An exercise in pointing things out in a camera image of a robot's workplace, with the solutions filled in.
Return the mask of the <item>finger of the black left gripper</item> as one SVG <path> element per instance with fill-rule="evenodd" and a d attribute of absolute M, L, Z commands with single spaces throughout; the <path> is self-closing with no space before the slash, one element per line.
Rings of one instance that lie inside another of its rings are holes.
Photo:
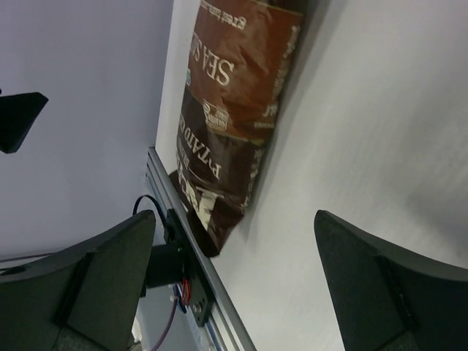
<path fill-rule="evenodd" d="M 39 92 L 1 97 L 1 152 L 14 154 L 21 147 L 49 99 Z"/>

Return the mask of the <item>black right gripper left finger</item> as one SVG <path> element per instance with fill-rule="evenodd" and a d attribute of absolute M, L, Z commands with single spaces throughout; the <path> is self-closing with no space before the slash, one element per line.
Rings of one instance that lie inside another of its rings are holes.
<path fill-rule="evenodd" d="M 2 350 L 126 350 L 154 240 L 154 212 L 1 273 Z"/>

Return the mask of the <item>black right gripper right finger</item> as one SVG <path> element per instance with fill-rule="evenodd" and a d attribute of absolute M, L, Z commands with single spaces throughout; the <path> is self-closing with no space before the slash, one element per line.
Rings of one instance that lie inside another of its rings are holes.
<path fill-rule="evenodd" d="M 466 350 L 467 270 L 320 210 L 314 233 L 346 350 Z"/>

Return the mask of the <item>brown Kettle sea salt bag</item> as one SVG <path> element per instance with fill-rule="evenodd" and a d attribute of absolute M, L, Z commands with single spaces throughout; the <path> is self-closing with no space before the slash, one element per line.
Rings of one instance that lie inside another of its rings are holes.
<path fill-rule="evenodd" d="M 243 219 L 279 114 L 308 1 L 202 1 L 170 180 L 206 257 Z"/>

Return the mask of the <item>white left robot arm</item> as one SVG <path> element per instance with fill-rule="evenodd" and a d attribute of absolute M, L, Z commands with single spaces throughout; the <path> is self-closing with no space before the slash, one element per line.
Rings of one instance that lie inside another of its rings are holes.
<path fill-rule="evenodd" d="M 16 94 L 1 97 L 1 152 L 14 154 L 22 146 L 37 116 L 48 103 L 48 98 L 39 92 Z M 153 246 L 146 270 L 145 285 L 141 295 L 146 290 L 161 287 L 164 284 L 180 284 L 187 286 L 188 292 L 180 291 L 173 302 L 173 309 L 179 308 L 186 312 L 191 299 L 190 291 L 193 283 L 189 269 L 188 246 L 180 241 Z"/>

